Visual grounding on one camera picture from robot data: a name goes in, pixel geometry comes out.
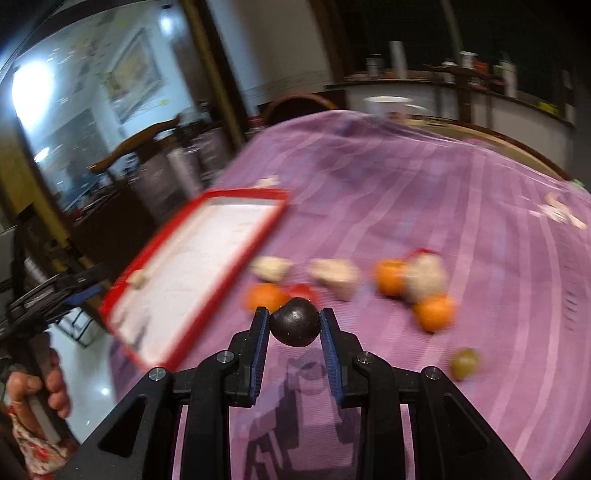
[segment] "white handle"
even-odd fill
[[[430,116],[430,113],[429,113],[429,109],[428,108],[425,108],[425,107],[420,106],[420,105],[412,105],[410,103],[408,103],[407,106],[412,107],[412,108],[416,108],[417,110],[419,110],[420,112],[422,112],[423,115],[425,115],[425,116]]]

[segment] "orange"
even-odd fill
[[[245,308],[254,313],[257,307],[267,307],[274,313],[289,299],[281,287],[273,283],[257,283],[246,292]]]
[[[423,330],[435,333],[453,323],[456,307],[449,295],[440,294],[420,300],[413,311]]]
[[[380,260],[375,267],[378,290],[387,297],[399,297],[404,292],[404,267],[406,263],[397,258]]]

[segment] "dining table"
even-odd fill
[[[533,480],[553,478],[591,420],[588,192],[479,144],[354,111],[260,132],[214,188],[262,179],[291,195],[256,253],[293,262],[285,284],[313,283],[312,259],[351,260],[360,277],[349,301],[315,288],[364,350],[449,376],[454,352],[477,350],[480,368],[457,386]],[[377,261],[420,248],[441,255],[457,306],[454,324],[435,334],[372,278]],[[255,282],[248,269],[238,275],[180,369],[249,328],[244,296]],[[118,398],[145,374],[117,341],[110,366]],[[271,335],[256,405],[230,409],[232,477],[353,479],[360,422],[359,409],[339,410],[330,395],[319,339],[292,348]],[[408,431],[404,412],[403,422]],[[405,444],[414,478],[410,435]]]

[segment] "counter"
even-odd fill
[[[326,89],[344,89],[351,110],[367,112],[363,99],[370,96],[408,97],[415,105],[436,114],[437,85],[426,79],[358,80],[326,85]],[[486,93],[472,91],[472,120],[536,150],[561,168],[567,165],[572,151],[574,125],[523,100],[491,92],[492,125],[486,124]],[[441,116],[457,120],[457,95],[454,85],[441,85]]]

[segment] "white bread piece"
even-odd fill
[[[315,258],[308,267],[310,275],[326,285],[337,300],[350,300],[359,284],[359,269],[351,260]]]
[[[285,258],[258,257],[251,263],[251,271],[261,280],[278,283],[293,265]]]
[[[271,177],[267,177],[265,179],[260,179],[256,182],[252,188],[254,189],[264,189],[268,187],[274,187],[275,185],[279,185],[279,176],[272,175]]]
[[[411,303],[447,292],[447,273],[443,259],[437,254],[420,253],[408,260],[404,277],[405,296]]]
[[[136,290],[141,290],[146,282],[148,281],[147,275],[144,270],[134,270],[129,277],[127,277],[127,283]]]

